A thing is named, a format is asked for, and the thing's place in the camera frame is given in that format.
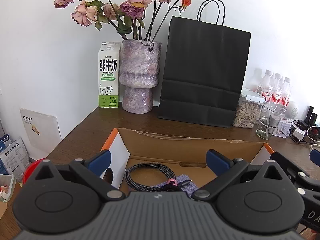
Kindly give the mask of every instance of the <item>black shopping bag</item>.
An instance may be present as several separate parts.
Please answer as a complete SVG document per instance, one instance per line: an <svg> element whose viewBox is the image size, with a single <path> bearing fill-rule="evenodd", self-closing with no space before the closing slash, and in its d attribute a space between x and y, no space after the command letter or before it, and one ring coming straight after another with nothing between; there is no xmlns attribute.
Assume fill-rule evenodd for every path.
<svg viewBox="0 0 320 240"><path fill-rule="evenodd" d="M205 2L211 1L218 5L220 0ZM224 16L225 10L222 25L217 25L219 16L216 24L172 17L159 118L231 126L244 80L251 33L224 26Z"/></svg>

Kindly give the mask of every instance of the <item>wall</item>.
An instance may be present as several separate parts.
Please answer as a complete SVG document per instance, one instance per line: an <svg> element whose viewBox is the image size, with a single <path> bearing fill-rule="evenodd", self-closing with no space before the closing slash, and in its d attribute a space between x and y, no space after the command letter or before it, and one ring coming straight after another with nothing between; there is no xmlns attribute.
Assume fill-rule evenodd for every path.
<svg viewBox="0 0 320 240"><path fill-rule="evenodd" d="M93 25L77 25L70 18L77 1L64 9L54 8L53 1L0 0L0 117L14 139L22 136L35 159L44 153L30 145L19 108L57 116L64 138L98 106L96 63L101 42L121 41L111 25L103 25L100 32ZM195 19L202 1L192 0L181 16ZM292 99L301 110L310 104L320 109L316 88L320 0L223 1L225 25L252 33L245 81L255 68L278 71L292 79ZM146 25L151 11L152 6L147 9ZM156 27L164 14L162 8ZM161 77L172 15L179 14L169 14L156 38L162 42ZM216 17L215 5L208 5L202 19L213 23ZM160 89L155 89L155 104Z"/></svg>

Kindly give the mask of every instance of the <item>white power adapter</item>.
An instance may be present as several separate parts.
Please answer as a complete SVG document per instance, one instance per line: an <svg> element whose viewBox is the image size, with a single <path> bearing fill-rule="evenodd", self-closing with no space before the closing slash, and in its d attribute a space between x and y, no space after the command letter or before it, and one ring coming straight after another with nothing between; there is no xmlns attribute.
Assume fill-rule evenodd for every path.
<svg viewBox="0 0 320 240"><path fill-rule="evenodd" d="M303 138L304 138L304 135L305 135L306 131L302 131L301 129L299 128L296 128L294 131L293 131L293 136L295 138L297 138L299 141L302 141Z"/></svg>

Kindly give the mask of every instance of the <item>coiled cable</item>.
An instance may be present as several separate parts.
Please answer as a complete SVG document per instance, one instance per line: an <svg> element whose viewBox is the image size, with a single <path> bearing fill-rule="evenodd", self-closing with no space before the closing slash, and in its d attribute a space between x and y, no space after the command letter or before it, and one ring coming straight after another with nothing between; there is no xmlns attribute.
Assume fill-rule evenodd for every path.
<svg viewBox="0 0 320 240"><path fill-rule="evenodd" d="M167 176L168 179L176 179L176 175L173 173L173 171L166 165L161 163L138 163L128 169L126 169L124 173L124 179L127 182L128 186L136 191L145 191L145 192L158 192L158 191L165 191L162 187L152 187L152 186L146 186L143 184L140 184L138 182L135 182L131 179L130 173L136 169L139 168L151 168L151 169L157 169L161 171L164 175Z"/></svg>

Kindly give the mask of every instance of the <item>jar of seeds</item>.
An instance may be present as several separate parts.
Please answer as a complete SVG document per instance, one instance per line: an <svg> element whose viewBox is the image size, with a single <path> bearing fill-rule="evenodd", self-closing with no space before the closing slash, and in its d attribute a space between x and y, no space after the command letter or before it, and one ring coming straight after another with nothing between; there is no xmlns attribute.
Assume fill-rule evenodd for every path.
<svg viewBox="0 0 320 240"><path fill-rule="evenodd" d="M264 100L265 98L257 92L242 89L236 108L236 116L232 125L236 127L253 128Z"/></svg>

